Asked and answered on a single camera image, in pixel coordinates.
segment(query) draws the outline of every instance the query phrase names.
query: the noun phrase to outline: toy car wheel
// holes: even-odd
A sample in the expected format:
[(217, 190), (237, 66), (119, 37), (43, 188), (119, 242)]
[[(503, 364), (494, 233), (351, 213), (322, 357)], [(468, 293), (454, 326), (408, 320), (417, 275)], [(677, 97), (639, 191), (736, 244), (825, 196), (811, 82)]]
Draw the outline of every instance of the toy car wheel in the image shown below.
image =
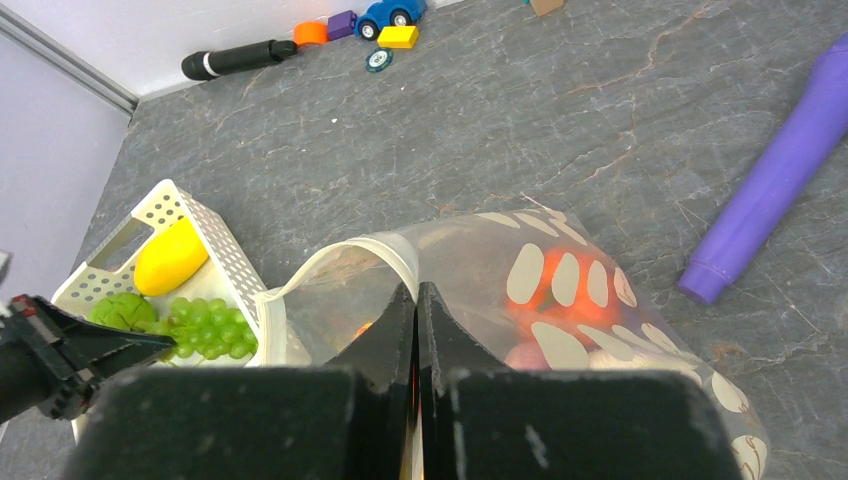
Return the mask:
[(412, 25), (412, 18), (403, 10), (395, 10), (392, 12), (392, 26), (405, 27)]
[(371, 73), (382, 72), (392, 64), (394, 53), (390, 48), (378, 48), (365, 60), (365, 70)]
[(365, 40), (373, 41), (377, 40), (377, 37), (380, 35), (380, 29), (371, 20), (364, 20), (359, 24), (359, 34)]

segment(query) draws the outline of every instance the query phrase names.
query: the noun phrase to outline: countertop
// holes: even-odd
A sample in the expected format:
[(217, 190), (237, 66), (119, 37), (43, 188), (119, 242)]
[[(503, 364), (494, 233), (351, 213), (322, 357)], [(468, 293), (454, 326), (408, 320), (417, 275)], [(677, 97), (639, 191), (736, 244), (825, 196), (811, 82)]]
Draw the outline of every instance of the countertop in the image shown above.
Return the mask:
[[(269, 287), (326, 244), (532, 199), (578, 216), (748, 395), (766, 478), (848, 478), (845, 142), (714, 306), (674, 288), (846, 26), (843, 0), (571, 0), (543, 18), (474, 0), (428, 12), (378, 74), (362, 40), (305, 48), (142, 103), (78, 261), (163, 178), (223, 216)], [(25, 421), (2, 478), (50, 476), (70, 450), (28, 473), (68, 434)]]

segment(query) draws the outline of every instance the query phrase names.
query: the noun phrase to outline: plastic basket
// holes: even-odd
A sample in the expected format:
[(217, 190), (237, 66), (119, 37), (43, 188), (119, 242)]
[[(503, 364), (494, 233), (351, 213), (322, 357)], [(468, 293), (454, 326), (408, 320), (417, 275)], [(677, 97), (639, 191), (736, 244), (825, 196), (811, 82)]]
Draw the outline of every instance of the plastic basket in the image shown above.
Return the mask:
[[(259, 332), (256, 304), (251, 295), (266, 290), (266, 287), (221, 216), (180, 190), (171, 180), (159, 182), (141, 203), (133, 208), (129, 216), (59, 287), (53, 295), (53, 304), (73, 315), (85, 317), (94, 305), (105, 297), (118, 292), (137, 293), (132, 277), (142, 247), (183, 217), (188, 217), (191, 221), (209, 253), (209, 260), (173, 292), (149, 297), (147, 300), (156, 307), (160, 316), (169, 311), (171, 301), (179, 296), (188, 299), (222, 298), (230, 306), (237, 306), (259, 339), (259, 352), (246, 363), (244, 360), (222, 356), (214, 361), (206, 361), (203, 365), (258, 365), (264, 342)], [(128, 252), (132, 244), (137, 243), (139, 228), (144, 225), (153, 229), (152, 234), (144, 239), (137, 249)], [(120, 264), (114, 264), (121, 261), (115, 257), (125, 251), (129, 253), (129, 258)], [(193, 365), (197, 364), (199, 359), (195, 354), (192, 358), (175, 361), (178, 364)], [(83, 417), (74, 422), (75, 436), (79, 434), (84, 422)]]

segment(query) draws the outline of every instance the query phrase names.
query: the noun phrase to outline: plastic bag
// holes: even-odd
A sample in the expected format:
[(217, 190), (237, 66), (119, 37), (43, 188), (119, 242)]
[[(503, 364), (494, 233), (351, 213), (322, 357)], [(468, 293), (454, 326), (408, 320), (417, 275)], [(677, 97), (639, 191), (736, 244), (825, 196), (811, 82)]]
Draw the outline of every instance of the plastic bag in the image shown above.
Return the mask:
[(768, 439), (741, 390), (691, 353), (582, 225), (552, 210), (412, 225), (317, 252), (258, 294), (263, 365), (320, 365), (376, 320), (398, 284), (436, 284), (454, 318), (516, 369), (677, 371), (713, 400), (744, 478)]

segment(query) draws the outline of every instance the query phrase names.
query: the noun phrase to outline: green grapes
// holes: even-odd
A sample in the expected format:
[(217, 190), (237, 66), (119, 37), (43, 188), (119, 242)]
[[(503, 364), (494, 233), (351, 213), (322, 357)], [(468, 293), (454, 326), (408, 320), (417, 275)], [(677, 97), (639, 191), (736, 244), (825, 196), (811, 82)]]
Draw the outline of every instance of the green grapes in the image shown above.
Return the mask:
[(236, 340), (241, 340), (241, 327), (238, 325), (224, 325), (221, 327), (221, 340), (227, 343), (233, 343)]
[(209, 311), (210, 312), (217, 312), (218, 310), (226, 310), (226, 309), (227, 309), (227, 302), (225, 302), (223, 299), (216, 298), (215, 300), (212, 300), (211, 302), (209, 302)]
[(195, 353), (207, 360), (229, 355), (240, 360), (255, 355), (259, 342), (241, 310), (231, 308), (221, 298), (189, 301), (177, 297), (170, 314), (158, 322), (138, 322), (134, 330), (167, 335), (177, 342), (166, 359), (189, 358)]

